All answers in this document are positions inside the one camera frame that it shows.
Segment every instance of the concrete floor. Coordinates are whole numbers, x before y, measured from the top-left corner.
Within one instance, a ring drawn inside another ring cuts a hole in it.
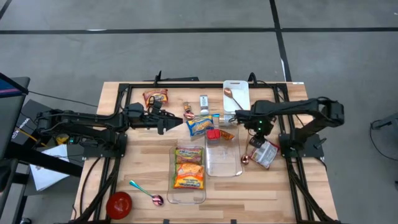
[[[276,0],[282,27],[398,27],[393,0]],[[261,0],[12,0],[0,30],[273,27]],[[345,105],[346,123],[326,129],[330,186],[345,223],[395,223],[398,162],[377,153],[369,123],[398,111],[397,32],[284,33],[293,81],[309,97]],[[0,35],[0,71],[28,76],[30,89],[97,104],[104,81],[139,81],[162,70],[164,78],[283,81],[274,33]],[[29,95],[53,108],[94,108]],[[374,132],[385,154],[398,158],[390,128]],[[76,194],[49,188],[29,197],[24,216],[35,223],[67,222]],[[0,223],[7,222],[5,213]]]

